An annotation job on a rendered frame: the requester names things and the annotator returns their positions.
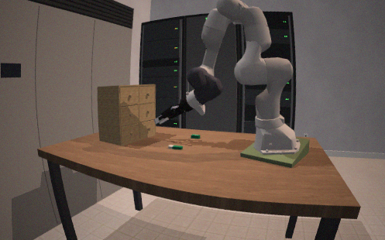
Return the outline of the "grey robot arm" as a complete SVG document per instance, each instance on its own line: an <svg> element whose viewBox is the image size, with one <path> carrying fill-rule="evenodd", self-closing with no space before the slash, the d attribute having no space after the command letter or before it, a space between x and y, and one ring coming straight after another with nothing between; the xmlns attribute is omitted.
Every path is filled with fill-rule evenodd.
<svg viewBox="0 0 385 240"><path fill-rule="evenodd" d="M240 0L218 0L216 9L208 14L201 34L206 47L202 68L194 67L187 73L187 80L194 88L186 93L187 103L204 115L205 103L222 93L222 83L214 77L218 50L229 23L243 24L246 51L235 66L235 78L240 84L266 84L266 89L255 100L253 147L262 155L295 154L300 149L300 140L280 115L280 96L292 78L293 67L288 59L261 58L260 54L271 45L269 27L260 8L247 7Z"/></svg>

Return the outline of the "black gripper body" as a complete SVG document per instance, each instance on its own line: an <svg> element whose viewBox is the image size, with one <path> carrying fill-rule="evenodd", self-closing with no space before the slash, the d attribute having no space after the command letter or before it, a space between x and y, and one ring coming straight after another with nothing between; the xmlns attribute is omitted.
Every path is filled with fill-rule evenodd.
<svg viewBox="0 0 385 240"><path fill-rule="evenodd" d="M179 106L175 108L175 112L180 110L185 110L185 111L191 111L193 108L187 103L187 98L186 96L180 100L180 104L176 105Z"/></svg>

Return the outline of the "small wooden chest of drawers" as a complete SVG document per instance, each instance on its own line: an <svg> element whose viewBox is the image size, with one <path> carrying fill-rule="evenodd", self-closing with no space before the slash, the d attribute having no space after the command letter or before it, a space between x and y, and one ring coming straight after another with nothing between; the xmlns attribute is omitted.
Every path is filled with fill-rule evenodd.
<svg viewBox="0 0 385 240"><path fill-rule="evenodd" d="M130 104L138 105L145 103L155 103L155 118L133 122L125 125L131 125L134 123L140 123L152 119L156 119L156 85L155 84L137 84L137 85L118 85L118 86L104 86L98 87L98 130L99 139L102 142L115 144L118 146L124 146L131 142L122 144L121 137L121 122L120 122L120 107L127 105L120 105L120 88L126 86L133 87L146 87L147 85L155 86L155 101Z"/></svg>

